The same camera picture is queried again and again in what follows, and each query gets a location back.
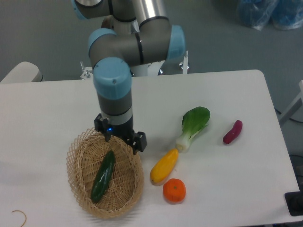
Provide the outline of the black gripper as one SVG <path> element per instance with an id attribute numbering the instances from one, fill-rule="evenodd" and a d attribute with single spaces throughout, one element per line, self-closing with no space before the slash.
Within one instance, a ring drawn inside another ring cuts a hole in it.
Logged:
<path id="1" fill-rule="evenodd" d="M 113 136 L 122 139 L 131 146 L 134 155 L 143 152 L 147 146 L 146 134 L 133 130 L 133 117 L 123 124 L 114 125 L 109 122 L 109 119 L 103 118 L 102 114 L 99 114 L 94 120 L 94 128 L 105 137 L 106 142 L 109 142 Z"/>

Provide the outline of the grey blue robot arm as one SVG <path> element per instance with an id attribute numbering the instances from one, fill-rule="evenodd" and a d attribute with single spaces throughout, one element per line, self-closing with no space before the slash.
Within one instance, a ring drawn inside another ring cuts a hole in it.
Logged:
<path id="1" fill-rule="evenodd" d="M 161 0 L 74 0 L 72 7 L 81 19 L 112 16 L 138 25 L 125 35 L 117 26 L 95 30 L 88 39 L 88 55 L 101 110 L 94 120 L 95 130 L 106 141 L 116 136 L 133 153 L 142 152 L 146 136 L 133 130 L 132 67 L 183 56 L 184 32 L 170 23 Z"/>

